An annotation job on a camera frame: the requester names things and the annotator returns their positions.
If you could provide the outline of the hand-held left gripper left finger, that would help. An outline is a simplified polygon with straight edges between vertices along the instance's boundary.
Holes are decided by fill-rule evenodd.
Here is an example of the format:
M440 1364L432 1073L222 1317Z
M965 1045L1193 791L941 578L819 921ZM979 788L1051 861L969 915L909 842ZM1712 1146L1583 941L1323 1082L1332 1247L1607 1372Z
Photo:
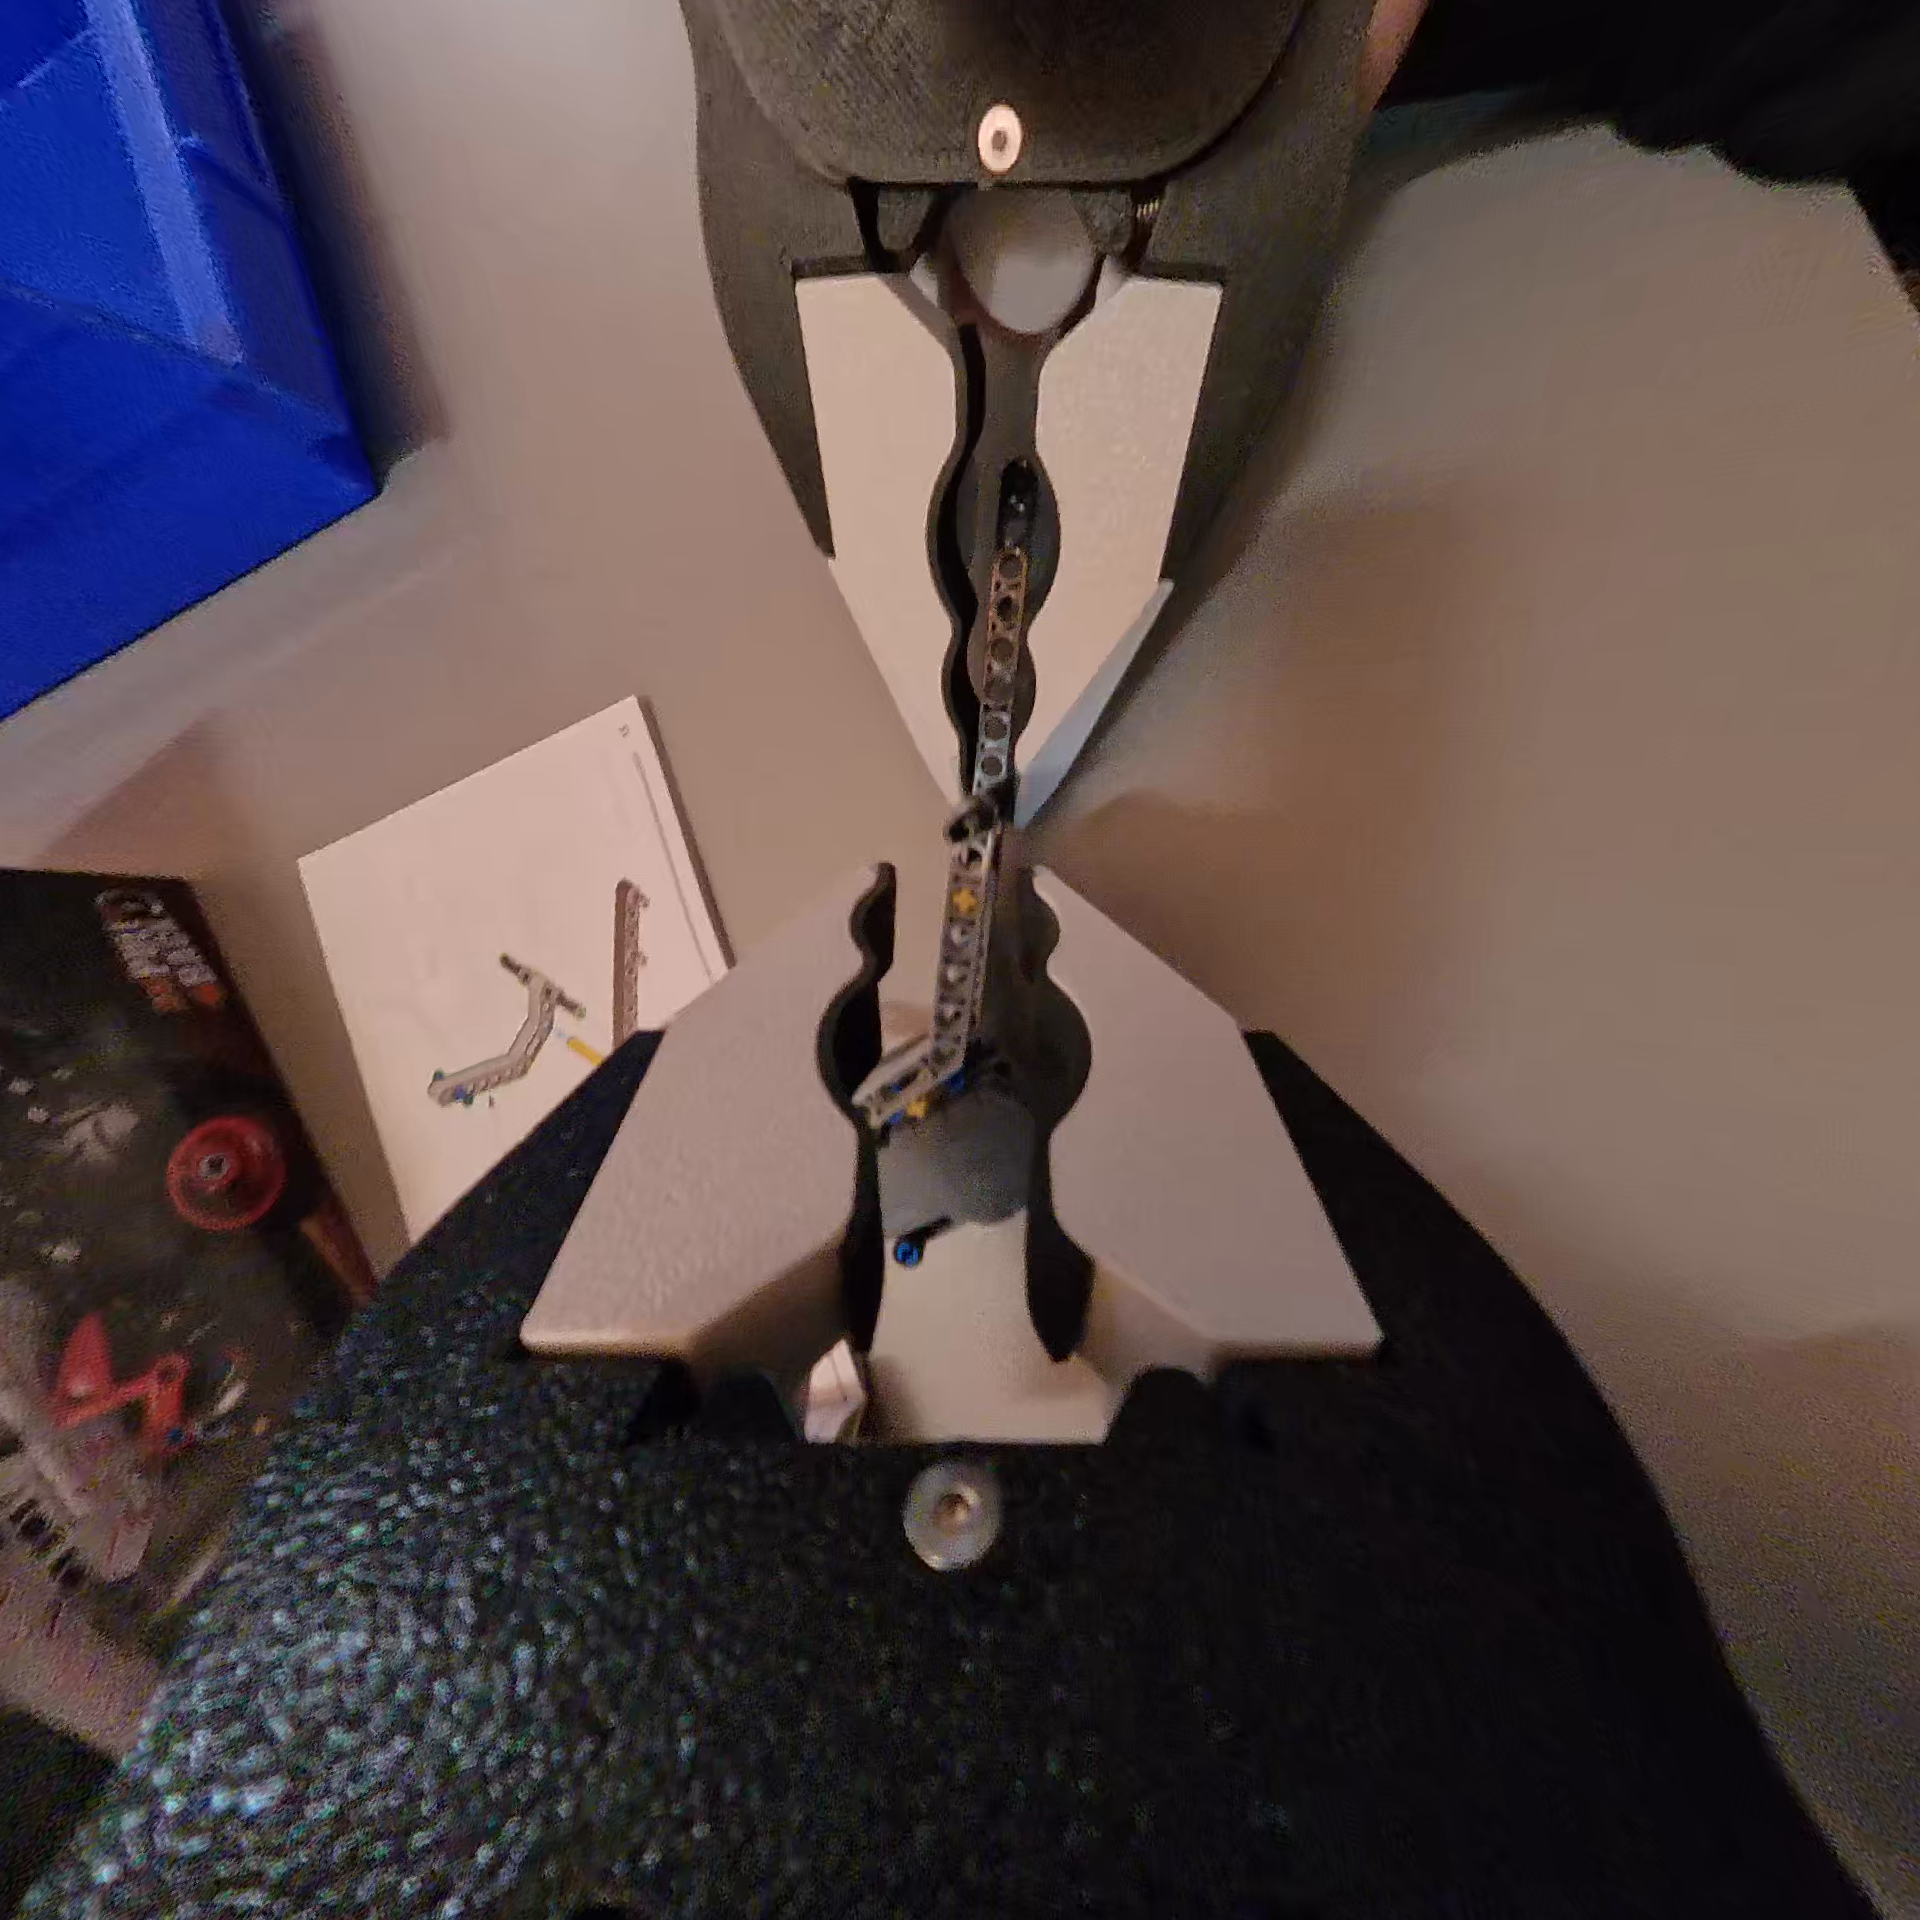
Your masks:
M807 1440L809 1376L878 1304L878 1064L896 866L855 866L657 1036L519 1345L649 1362L668 1402Z

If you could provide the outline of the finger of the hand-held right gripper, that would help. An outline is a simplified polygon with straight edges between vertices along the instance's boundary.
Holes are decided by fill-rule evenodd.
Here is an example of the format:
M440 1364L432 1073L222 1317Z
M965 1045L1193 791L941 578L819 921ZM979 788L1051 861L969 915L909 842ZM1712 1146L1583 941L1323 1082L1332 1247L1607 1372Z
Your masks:
M1068 779L1169 600L1166 548L1219 304L1208 281L1103 280L1047 354L1037 455L1057 559L1025 629L1035 701L1020 738L1020 826Z
M943 803L961 791L947 701L956 616L934 517L961 440L957 337L932 267L797 281L830 571Z

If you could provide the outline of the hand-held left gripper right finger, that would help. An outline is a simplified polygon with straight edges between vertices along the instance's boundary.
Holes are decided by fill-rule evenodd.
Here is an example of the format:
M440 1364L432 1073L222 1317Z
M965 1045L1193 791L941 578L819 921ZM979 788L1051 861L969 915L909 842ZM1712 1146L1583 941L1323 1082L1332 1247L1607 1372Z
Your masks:
M1020 1155L1020 1320L997 1335L997 1439L1101 1439L1151 1372L1383 1343L1239 1023L1080 899L1022 875L997 1004Z

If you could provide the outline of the white instruction booklet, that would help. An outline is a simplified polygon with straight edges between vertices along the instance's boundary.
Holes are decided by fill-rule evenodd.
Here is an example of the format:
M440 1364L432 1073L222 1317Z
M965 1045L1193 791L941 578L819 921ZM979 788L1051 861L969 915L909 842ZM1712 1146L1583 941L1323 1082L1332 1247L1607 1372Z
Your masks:
M301 855L299 881L411 1244L732 967L636 697Z

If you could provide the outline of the grey toy motor assembly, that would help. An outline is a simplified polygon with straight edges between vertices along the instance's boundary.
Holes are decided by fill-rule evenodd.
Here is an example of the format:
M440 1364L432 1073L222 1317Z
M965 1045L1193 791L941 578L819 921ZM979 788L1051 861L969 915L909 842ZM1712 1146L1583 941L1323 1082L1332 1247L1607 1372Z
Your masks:
M924 1266L932 1241L1022 1215L1040 1127L989 985L1006 821L972 799L947 829L943 917L926 1028L881 1052L855 1089L879 1169L892 1264Z

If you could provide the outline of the person's right forearm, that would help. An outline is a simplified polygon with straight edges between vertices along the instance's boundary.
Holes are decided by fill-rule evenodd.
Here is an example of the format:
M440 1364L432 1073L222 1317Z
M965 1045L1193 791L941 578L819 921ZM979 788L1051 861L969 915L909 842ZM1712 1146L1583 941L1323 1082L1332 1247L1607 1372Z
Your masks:
M1383 106L1518 91L1775 180L1918 154L1915 2L1430 2Z

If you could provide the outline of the black toy set box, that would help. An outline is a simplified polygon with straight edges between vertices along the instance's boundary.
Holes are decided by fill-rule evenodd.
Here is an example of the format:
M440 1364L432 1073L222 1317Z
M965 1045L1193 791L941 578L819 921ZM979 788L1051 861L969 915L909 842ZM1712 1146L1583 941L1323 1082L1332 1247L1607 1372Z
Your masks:
M182 881L1 873L5 1547L160 1647L374 1275Z

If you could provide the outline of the blue plastic bin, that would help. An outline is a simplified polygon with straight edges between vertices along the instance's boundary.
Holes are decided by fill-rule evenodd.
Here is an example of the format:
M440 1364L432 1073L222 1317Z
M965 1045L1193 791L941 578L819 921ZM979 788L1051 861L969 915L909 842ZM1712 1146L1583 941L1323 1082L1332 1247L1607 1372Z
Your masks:
M1 5L1 716L360 509L224 5Z

